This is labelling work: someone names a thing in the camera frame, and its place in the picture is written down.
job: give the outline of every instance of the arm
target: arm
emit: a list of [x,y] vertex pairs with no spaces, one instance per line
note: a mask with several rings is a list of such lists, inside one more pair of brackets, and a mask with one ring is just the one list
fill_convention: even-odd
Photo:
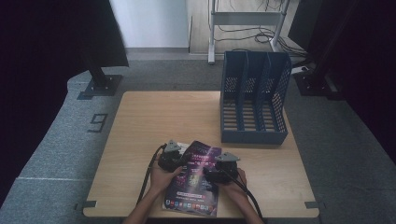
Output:
[[[238,168],[238,172],[240,175],[238,180],[242,180],[246,184],[247,179],[245,176],[245,171]],[[264,224],[248,200],[248,196],[241,188],[239,188],[239,186],[237,186],[234,182],[231,182],[228,184],[219,184],[219,187],[222,188],[230,197],[230,199],[236,204],[244,216],[247,224]]]
[[143,197],[142,201],[137,204],[131,214],[125,218],[123,224],[140,224],[145,223],[151,206],[161,193],[171,183],[173,177],[177,176],[181,172],[181,167],[178,167],[173,173],[168,173],[161,169],[158,165],[158,159],[153,163],[150,173],[150,187],[148,192]]

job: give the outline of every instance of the person's left hand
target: person's left hand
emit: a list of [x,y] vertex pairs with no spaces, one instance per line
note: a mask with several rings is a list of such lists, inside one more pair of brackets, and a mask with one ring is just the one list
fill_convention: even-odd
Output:
[[172,181],[172,178],[180,174],[182,167],[178,167],[173,173],[169,173],[163,170],[158,165],[158,159],[160,155],[157,155],[155,162],[152,164],[150,173],[150,189],[160,193],[165,190]]

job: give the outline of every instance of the wooden table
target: wooden table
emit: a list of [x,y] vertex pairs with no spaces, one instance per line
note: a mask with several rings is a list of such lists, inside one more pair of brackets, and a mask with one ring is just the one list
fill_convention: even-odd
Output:
[[[127,217],[153,153],[174,139],[198,140],[240,157],[238,167],[246,171],[247,187],[264,217],[317,217],[317,208],[305,206],[315,197],[286,114],[289,134],[281,146],[222,144],[219,96],[219,91],[125,92],[87,199],[96,206],[84,208],[84,215]],[[162,201],[153,205],[150,217],[197,217],[164,211]],[[220,192],[218,217],[241,216]]]

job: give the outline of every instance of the white wall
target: white wall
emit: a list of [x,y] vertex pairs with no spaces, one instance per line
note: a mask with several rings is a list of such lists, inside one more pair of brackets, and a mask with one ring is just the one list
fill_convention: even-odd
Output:
[[110,0],[125,48],[187,48],[186,0]]

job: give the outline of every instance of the magazine cover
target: magazine cover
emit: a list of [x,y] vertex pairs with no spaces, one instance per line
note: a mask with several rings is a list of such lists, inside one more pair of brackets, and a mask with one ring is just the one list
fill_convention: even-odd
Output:
[[172,211],[215,217],[219,187],[205,180],[203,169],[215,166],[215,157],[221,155],[221,148],[194,141],[186,149],[188,151],[192,157],[166,190],[163,207]]

